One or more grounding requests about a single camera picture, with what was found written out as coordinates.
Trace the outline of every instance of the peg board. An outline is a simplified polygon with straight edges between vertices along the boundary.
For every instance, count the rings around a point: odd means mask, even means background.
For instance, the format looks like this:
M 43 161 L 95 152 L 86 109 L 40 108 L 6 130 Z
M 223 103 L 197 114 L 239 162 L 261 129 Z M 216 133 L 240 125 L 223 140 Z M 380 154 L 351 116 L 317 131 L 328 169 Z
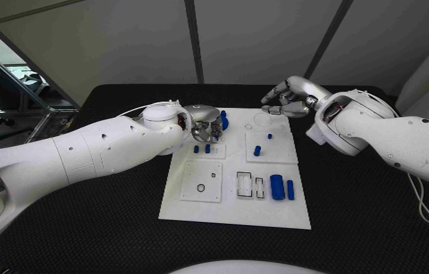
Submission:
M 206 144 L 197 142 L 191 136 L 173 154 L 160 219 L 311 229 L 288 118 L 268 115 L 259 108 L 219 108 L 219 110 L 226 111 L 229 127 L 217 144 L 212 145 L 213 154 L 204 152 Z M 268 133 L 272 134 L 272 139 L 268 139 Z M 262 147 L 258 159 L 253 159 L 256 157 L 253 143 L 259 143 Z M 197 154 L 193 153 L 194 145 L 199 146 Z M 203 176 L 200 179 L 207 185 L 206 190 L 220 195 L 219 202 L 204 201 L 204 197 L 200 197 L 202 200 L 194 197 L 193 200 L 180 199 L 183 191 L 189 192 L 193 188 L 197 190 L 199 185 L 197 178 L 183 180 L 189 162 L 193 170 L 199 167 L 197 174 Z M 219 164 L 222 168 L 222 178 L 209 177 L 213 164 Z M 238 172 L 250 173 L 252 197 L 238 196 Z M 281 201 L 272 199 L 269 185 L 272 174 L 282 175 L 285 186 L 288 180 L 294 181 L 294 201 L 288 198 Z M 256 198 L 256 178 L 263 179 L 263 199 Z

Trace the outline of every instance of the blue object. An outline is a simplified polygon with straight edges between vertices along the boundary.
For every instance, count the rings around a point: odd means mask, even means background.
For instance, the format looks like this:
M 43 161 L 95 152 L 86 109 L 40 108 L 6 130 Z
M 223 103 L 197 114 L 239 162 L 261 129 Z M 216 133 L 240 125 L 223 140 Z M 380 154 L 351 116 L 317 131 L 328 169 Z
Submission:
M 288 180 L 286 183 L 288 183 L 288 199 L 291 201 L 294 201 L 295 200 L 294 181 L 292 180 Z
M 253 155 L 259 156 L 259 154 L 261 154 L 261 146 L 256 146 L 255 151 L 253 151 Z
M 226 111 L 225 110 L 220 111 L 220 119 L 222 119 L 222 130 L 226 130 L 230 122 L 226 119 Z
M 286 197 L 284 195 L 284 177 L 281 175 L 271 175 L 271 194 L 274 200 L 284 200 Z

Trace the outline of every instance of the black tablecloth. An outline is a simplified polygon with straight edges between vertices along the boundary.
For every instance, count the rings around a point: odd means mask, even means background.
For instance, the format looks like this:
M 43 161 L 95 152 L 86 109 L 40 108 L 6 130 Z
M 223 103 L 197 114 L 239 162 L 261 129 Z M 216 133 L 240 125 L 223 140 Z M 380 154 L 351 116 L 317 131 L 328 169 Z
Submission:
M 354 87 L 328 86 L 338 92 Z M 383 91 L 367 89 L 386 99 Z M 168 99 L 259 108 L 272 86 L 107 85 L 72 130 Z M 196 263 L 252 259 L 328 273 L 429 272 L 429 225 L 410 184 L 369 147 L 356 157 L 305 136 L 291 119 L 312 230 L 158 220 L 170 156 L 43 197 L 0 235 L 0 265 L 37 273 L 167 273 Z

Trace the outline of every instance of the white board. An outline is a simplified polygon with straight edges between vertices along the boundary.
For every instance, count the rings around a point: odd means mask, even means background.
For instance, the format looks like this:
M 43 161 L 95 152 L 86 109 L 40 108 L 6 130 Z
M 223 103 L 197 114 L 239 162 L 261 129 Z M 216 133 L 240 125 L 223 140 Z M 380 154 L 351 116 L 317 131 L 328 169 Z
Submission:
M 187 138 L 183 147 L 173 154 L 160 219 L 311 229 L 298 163 L 291 159 L 291 157 L 295 158 L 295 146 L 288 119 L 284 116 L 261 115 L 259 108 L 219 108 L 219 110 L 226 111 L 230 123 L 217 142 L 217 145 L 225 145 L 226 154 L 225 156 L 219 155 L 217 159 L 207 158 L 206 144 L 197 142 L 191 136 Z M 288 152 L 281 156 L 284 160 L 276 156 L 275 163 L 248 162 L 246 134 L 256 136 L 258 142 L 261 142 L 261 138 L 268 136 L 268 133 L 274 138 L 263 146 L 259 159 L 263 159 L 263 155 L 274 156 L 274 152 L 278 152 L 278 148 L 269 148 L 269 142 L 276 141 L 285 145 L 284 151 Z M 199 146 L 200 156 L 193 153 L 194 145 Z M 189 162 L 207 164 L 207 168 L 199 168 L 207 171 L 210 164 L 220 165 L 220 202 L 180 200 L 183 176 Z M 238 172 L 250 172 L 252 197 L 238 196 Z M 286 198 L 276 201 L 272 199 L 269 176 L 274 174 L 282 175 L 285 186 L 286 180 L 294 181 L 295 200 L 291 201 Z M 256 186 L 256 178 L 263 179 L 265 198 L 256 198 L 256 189 L 261 190 L 261 186 Z

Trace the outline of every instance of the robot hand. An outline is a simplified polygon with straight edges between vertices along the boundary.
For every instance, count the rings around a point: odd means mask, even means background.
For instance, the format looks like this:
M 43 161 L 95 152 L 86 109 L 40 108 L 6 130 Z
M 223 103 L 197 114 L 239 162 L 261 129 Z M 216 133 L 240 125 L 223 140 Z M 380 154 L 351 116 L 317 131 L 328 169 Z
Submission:
M 42 196 L 68 185 L 124 172 L 157 155 L 173 153 L 190 133 L 212 123 L 219 135 L 220 112 L 179 102 L 148 106 L 138 118 L 118 116 L 42 141 L 0 149 L 0 232 Z
M 262 110 L 294 118 L 305 116 L 312 108 L 315 124 L 307 135 L 320 145 L 328 143 L 341 153 L 354 156 L 370 144 L 393 167 L 429 180 L 428 119 L 399 118 L 377 96 L 357 90 L 333 95 L 297 76 L 276 85 L 262 103 L 276 95 L 282 106 L 265 105 Z

